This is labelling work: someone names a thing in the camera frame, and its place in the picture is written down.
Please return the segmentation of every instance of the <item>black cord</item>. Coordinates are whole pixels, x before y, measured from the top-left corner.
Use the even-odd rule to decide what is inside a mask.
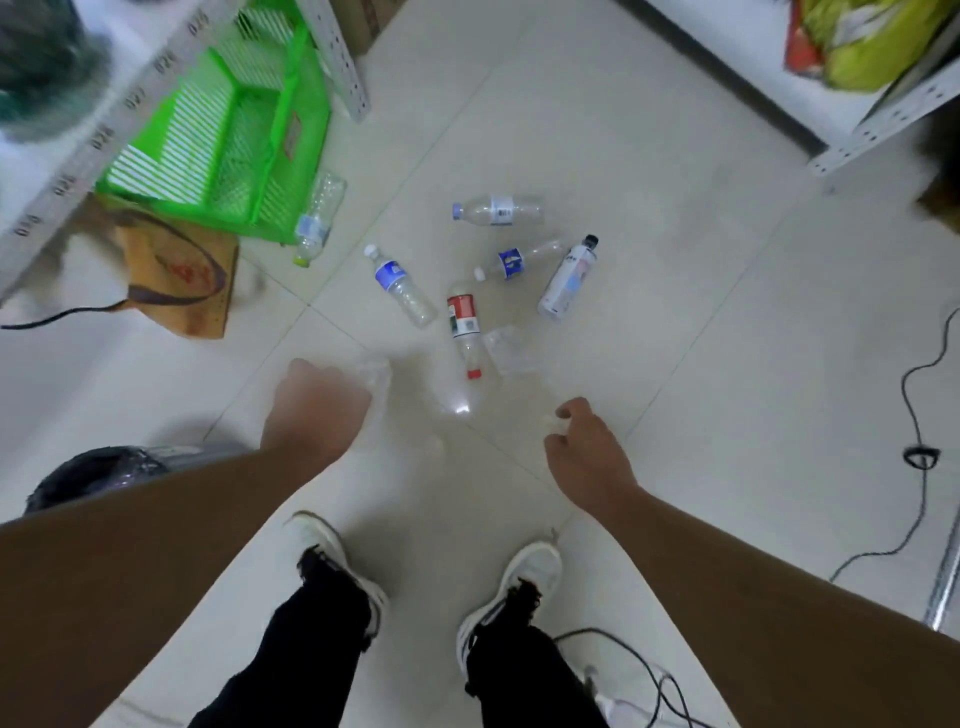
[[[553,638],[553,642],[555,644],[560,644],[564,640],[568,640],[571,637],[577,637],[578,635],[600,635],[601,637],[606,637],[611,642],[619,644],[623,649],[627,650],[627,652],[629,652],[634,657],[636,657],[636,659],[640,662],[641,665],[646,667],[647,673],[650,675],[650,679],[653,681],[654,685],[657,686],[657,705],[654,708],[653,717],[651,717],[650,722],[647,723],[647,728],[651,728],[651,726],[653,726],[653,724],[657,722],[657,718],[660,715],[661,701],[663,702],[663,705],[665,705],[667,708],[670,709],[672,713],[674,713],[674,715],[680,716],[681,718],[686,720],[690,728],[693,728],[693,726],[695,725],[699,725],[701,728],[713,728],[713,726],[710,725],[709,723],[704,723],[702,720],[698,720],[695,717],[690,717],[690,712],[686,707],[686,699],[684,698],[684,692],[680,689],[680,684],[677,682],[676,678],[673,675],[671,675],[669,672],[665,672],[661,677],[661,679],[658,680],[657,675],[654,674],[653,668],[650,667],[650,663],[644,660],[643,656],[640,655],[639,652],[637,652],[629,644],[625,643],[616,635],[610,632],[607,632],[606,630],[600,629],[599,627],[584,627],[583,629],[575,629],[571,632],[565,632],[562,635],[560,635],[560,637]],[[667,698],[666,693],[663,692],[663,683],[667,681],[672,682],[674,684],[674,687],[677,688],[677,694],[680,696],[680,702],[684,706],[684,711],[682,713],[673,706],[669,698]]]
[[[41,319],[40,321],[32,321],[29,324],[5,324],[0,326],[0,329],[6,331],[25,331],[28,328],[40,328],[45,327],[48,324],[53,324],[55,321],[59,321],[64,316],[69,316],[72,313],[110,313],[111,311],[119,310],[126,305],[127,299],[123,301],[118,301],[117,303],[111,303],[110,305],[105,306],[79,306],[77,308],[68,308],[65,311],[54,314],[46,319]]]
[[[917,372],[923,369],[932,369],[944,360],[949,347],[950,322],[953,321],[953,317],[956,316],[957,313],[960,313],[960,307],[954,308],[950,312],[950,315],[947,316],[947,320],[944,322],[942,344],[940,347],[940,354],[937,356],[937,358],[931,361],[929,364],[921,364],[919,367],[908,369],[900,378],[900,395],[903,397],[903,403],[906,404],[907,412],[910,413],[910,420],[913,421],[913,430],[917,435],[917,444],[912,445],[909,448],[904,448],[903,450],[903,462],[905,462],[911,468],[916,468],[920,471],[920,510],[917,513],[917,518],[913,521],[913,524],[906,532],[906,536],[903,537],[903,541],[900,542],[899,546],[892,548],[889,551],[863,551],[862,553],[854,554],[843,564],[841,564],[833,573],[833,576],[831,576],[829,579],[831,584],[836,583],[837,577],[843,573],[843,570],[855,561],[859,561],[860,559],[865,559],[870,556],[896,556],[899,554],[906,548],[906,545],[910,543],[910,540],[917,532],[917,529],[920,528],[920,524],[926,516],[926,472],[933,470],[936,467],[937,463],[940,461],[941,451],[937,448],[932,448],[924,442],[924,437],[920,434],[920,422],[917,420],[917,412],[914,410],[913,403],[906,394],[906,382]]]

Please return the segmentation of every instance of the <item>person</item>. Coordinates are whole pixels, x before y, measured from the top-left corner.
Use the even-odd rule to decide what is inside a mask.
[[[298,360],[257,452],[0,527],[5,725],[89,725],[260,525],[346,452],[369,405],[340,372]],[[588,401],[558,415],[566,435],[544,441],[557,485],[631,557],[744,728],[952,724],[960,644],[653,497]],[[297,513],[287,532],[302,546],[302,584],[196,728],[323,728],[343,714],[387,597],[319,515]],[[488,728],[604,724],[532,626],[561,573],[554,546],[529,545],[459,630],[457,658]]]

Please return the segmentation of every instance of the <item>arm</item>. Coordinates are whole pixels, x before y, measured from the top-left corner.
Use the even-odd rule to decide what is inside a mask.
[[[85,728],[277,507],[335,462],[370,394],[295,361],[261,449],[0,527],[0,705]]]
[[[646,493],[586,400],[558,415],[558,485],[629,554],[743,728],[955,722],[960,643]]]

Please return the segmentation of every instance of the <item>hand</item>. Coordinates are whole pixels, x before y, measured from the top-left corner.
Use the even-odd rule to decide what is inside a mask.
[[[621,494],[638,487],[630,460],[583,397],[561,404],[557,417],[570,420],[570,427],[565,436],[548,435],[543,440],[547,465],[560,490],[599,518],[615,507]]]
[[[335,367],[290,363],[263,426],[262,449],[285,449],[301,460],[307,479],[340,459],[356,439],[371,394]]]

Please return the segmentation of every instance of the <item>printed number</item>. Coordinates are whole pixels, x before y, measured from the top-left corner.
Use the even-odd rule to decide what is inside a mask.
[[[54,183],[54,194],[57,197],[63,197],[67,192],[73,189],[77,183],[77,178],[73,175],[60,175],[60,178]]]
[[[177,60],[178,58],[173,51],[164,51],[156,57],[156,60],[154,61],[154,70],[161,76],[164,76],[166,75],[167,71],[174,67],[174,63],[176,63]]]
[[[138,86],[124,99],[123,105],[131,111],[136,111],[146,100],[147,92],[143,90],[143,86]]]
[[[193,13],[193,17],[190,18],[190,21],[186,24],[186,29],[190,32],[191,36],[197,37],[209,26],[210,18],[207,17],[206,13],[204,11],[196,11]]]
[[[101,124],[93,133],[93,136],[90,137],[90,146],[99,152],[107,146],[111,139],[113,139],[113,129],[106,124]]]
[[[13,234],[19,235],[20,237],[29,237],[33,228],[42,222],[43,221],[36,215],[24,215],[20,220],[20,224],[13,229]]]

